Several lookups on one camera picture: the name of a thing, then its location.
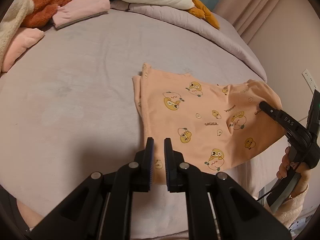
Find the cream fleece sleeve forearm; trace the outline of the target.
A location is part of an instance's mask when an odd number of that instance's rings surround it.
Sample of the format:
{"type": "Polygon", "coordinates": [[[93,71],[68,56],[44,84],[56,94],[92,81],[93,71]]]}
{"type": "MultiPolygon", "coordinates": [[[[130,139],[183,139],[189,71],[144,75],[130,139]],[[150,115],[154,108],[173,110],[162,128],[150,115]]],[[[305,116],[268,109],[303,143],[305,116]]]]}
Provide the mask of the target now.
{"type": "Polygon", "coordinates": [[[283,202],[276,212],[272,212],[268,204],[265,204],[264,208],[288,229],[300,215],[308,189],[307,184],[303,192],[283,202]]]}

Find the right hand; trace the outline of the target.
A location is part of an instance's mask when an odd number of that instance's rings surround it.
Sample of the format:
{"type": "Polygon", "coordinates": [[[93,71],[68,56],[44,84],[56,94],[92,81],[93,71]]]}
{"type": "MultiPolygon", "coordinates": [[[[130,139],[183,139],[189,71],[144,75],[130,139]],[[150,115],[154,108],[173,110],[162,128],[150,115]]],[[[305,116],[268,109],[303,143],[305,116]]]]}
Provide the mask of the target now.
{"type": "MultiPolygon", "coordinates": [[[[283,156],[281,160],[281,164],[279,166],[279,170],[276,174],[278,179],[284,179],[287,177],[287,172],[289,168],[296,168],[298,163],[291,162],[289,160],[289,152],[291,150],[291,147],[288,146],[285,148],[285,155],[283,156]]],[[[301,178],[293,191],[291,192],[291,197],[295,198],[296,196],[300,195],[303,193],[309,184],[309,180],[311,178],[311,169],[308,167],[306,163],[301,163],[298,168],[296,169],[296,172],[301,175],[301,178]]]]}

